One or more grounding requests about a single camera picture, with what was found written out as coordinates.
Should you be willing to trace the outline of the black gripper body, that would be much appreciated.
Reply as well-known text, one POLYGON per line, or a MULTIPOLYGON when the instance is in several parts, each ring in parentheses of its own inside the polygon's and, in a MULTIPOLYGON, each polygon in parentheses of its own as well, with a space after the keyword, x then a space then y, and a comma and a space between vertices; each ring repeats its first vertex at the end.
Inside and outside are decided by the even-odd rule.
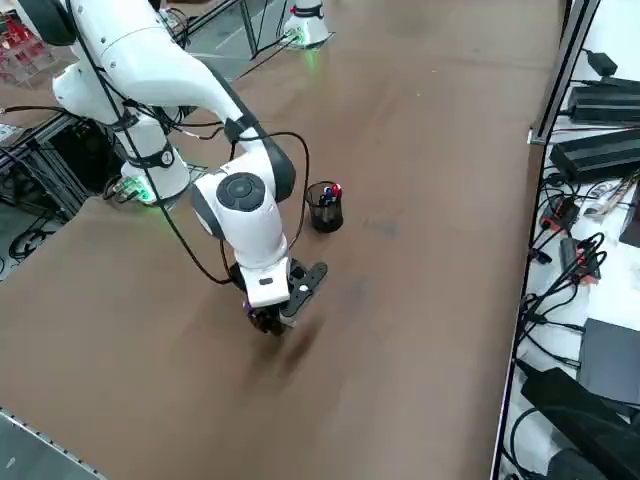
POLYGON ((292 308, 298 298, 297 284, 306 269, 295 259, 283 257, 263 268, 248 268, 238 262, 230 268, 233 284, 245 293, 252 309, 277 306, 292 308))

